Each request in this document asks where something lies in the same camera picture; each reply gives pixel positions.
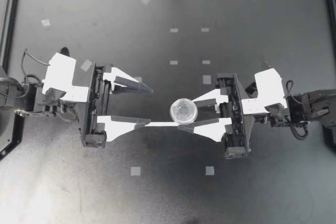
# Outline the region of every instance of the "white tape marker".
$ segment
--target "white tape marker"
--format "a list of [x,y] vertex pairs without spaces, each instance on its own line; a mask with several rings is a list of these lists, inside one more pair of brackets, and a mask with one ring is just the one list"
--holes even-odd
[[131,167],[131,176],[140,176],[141,175],[141,167],[140,166],[132,166]]
[[91,67],[91,65],[92,65],[92,62],[91,61],[89,61],[89,60],[85,60],[84,62],[83,62],[83,64],[82,64],[82,66],[80,66],[80,68],[83,70],[83,71],[88,71],[89,70],[89,68]]
[[171,33],[178,33],[179,32],[178,30],[179,30],[178,28],[170,28]]
[[151,0],[140,0],[140,2],[141,2],[142,4],[144,4],[144,5],[149,4],[150,1],[151,1]]
[[134,77],[135,80],[137,80],[138,82],[142,82],[142,77]]
[[50,26],[50,19],[49,18],[43,19],[41,20],[41,23],[43,27]]
[[203,84],[205,84],[205,85],[211,84],[211,76],[203,75]]
[[205,176],[214,176],[215,168],[213,166],[205,166]]

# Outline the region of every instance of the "black tabletop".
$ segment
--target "black tabletop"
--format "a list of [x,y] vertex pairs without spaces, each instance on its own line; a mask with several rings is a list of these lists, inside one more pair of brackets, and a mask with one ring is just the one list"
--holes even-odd
[[[219,72],[247,86],[264,61],[293,92],[336,87],[326,0],[18,0],[9,74],[22,79],[24,48],[47,61],[63,46],[78,64],[112,63],[154,89],[113,96],[111,115],[170,121],[176,99],[212,90]],[[28,118],[0,163],[0,212],[15,207],[8,219],[23,223],[332,223],[336,154],[309,128],[299,142],[256,125],[251,155],[228,162],[220,145],[173,127],[96,150],[75,125]]]

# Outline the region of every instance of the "white sticker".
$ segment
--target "white sticker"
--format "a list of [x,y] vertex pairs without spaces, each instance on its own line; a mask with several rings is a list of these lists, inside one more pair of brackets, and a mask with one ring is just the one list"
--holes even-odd
[[141,175],[141,167],[140,166],[132,166],[131,167],[131,176],[140,176]]
[[209,84],[211,84],[211,76],[209,76],[209,75],[204,75],[204,76],[203,76],[203,84],[205,84],[205,85],[209,85]]
[[89,61],[89,60],[85,60],[85,61],[83,62],[83,64],[82,64],[82,66],[80,66],[80,68],[86,72],[86,71],[89,70],[89,68],[91,67],[91,65],[92,65],[92,62],[91,62],[91,61]]
[[147,5],[151,0],[140,0],[140,2],[144,5]]
[[178,33],[179,32],[178,30],[179,30],[178,28],[170,28],[171,33]]
[[203,28],[201,28],[201,32],[203,32],[203,33],[208,33],[208,32],[210,32],[210,28],[208,28],[208,27],[203,27]]
[[50,19],[49,18],[43,19],[43,20],[41,20],[41,23],[42,23],[43,27],[50,26]]
[[205,176],[214,176],[215,168],[213,166],[205,166]]

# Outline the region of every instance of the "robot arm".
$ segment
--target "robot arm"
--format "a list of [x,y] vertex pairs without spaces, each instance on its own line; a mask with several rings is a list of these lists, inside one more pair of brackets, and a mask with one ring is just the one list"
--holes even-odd
[[19,83],[4,76],[0,88],[0,108],[14,109],[22,117],[57,115],[67,122],[77,121],[87,147],[102,148],[106,141],[151,121],[107,114],[110,94],[153,93],[151,88],[111,65],[93,63],[86,71],[77,71],[76,59],[61,53],[50,59],[43,81]]

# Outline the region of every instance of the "transparent cup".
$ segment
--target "transparent cup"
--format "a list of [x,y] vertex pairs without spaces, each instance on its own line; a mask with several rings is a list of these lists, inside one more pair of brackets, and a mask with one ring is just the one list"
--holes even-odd
[[181,98],[170,106],[170,116],[174,122],[186,125],[196,120],[198,109],[192,100]]

